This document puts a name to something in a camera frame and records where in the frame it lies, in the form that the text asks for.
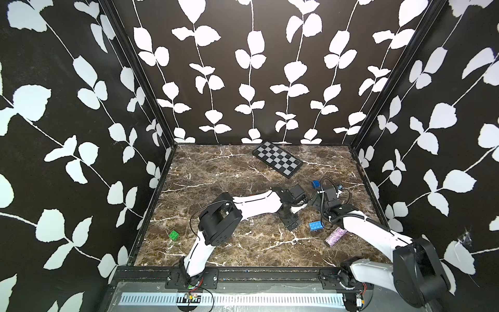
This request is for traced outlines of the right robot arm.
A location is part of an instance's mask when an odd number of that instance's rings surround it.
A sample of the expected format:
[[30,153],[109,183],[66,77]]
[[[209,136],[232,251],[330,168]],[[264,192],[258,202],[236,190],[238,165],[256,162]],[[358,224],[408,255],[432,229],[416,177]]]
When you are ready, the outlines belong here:
[[323,280],[336,279],[345,290],[369,284],[397,293],[414,308],[431,309],[439,297],[451,289],[451,282],[427,239],[412,239],[366,216],[352,205],[340,201],[345,189],[329,177],[312,181],[316,195],[310,204],[320,213],[320,227],[332,230],[326,239],[333,246],[346,233],[354,234],[381,252],[390,262],[378,263],[362,257],[344,261],[333,274],[320,275]]

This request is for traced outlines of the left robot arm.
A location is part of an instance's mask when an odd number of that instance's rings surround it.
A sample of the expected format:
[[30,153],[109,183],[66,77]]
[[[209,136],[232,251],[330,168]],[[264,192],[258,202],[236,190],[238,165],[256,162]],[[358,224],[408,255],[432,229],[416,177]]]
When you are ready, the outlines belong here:
[[245,197],[222,193],[200,211],[198,230],[193,232],[196,240],[179,264],[183,278],[188,282],[200,279],[214,249],[226,243],[243,220],[276,214],[292,231],[300,224],[299,210],[307,207],[308,202],[309,198],[300,185],[290,189],[274,187]]

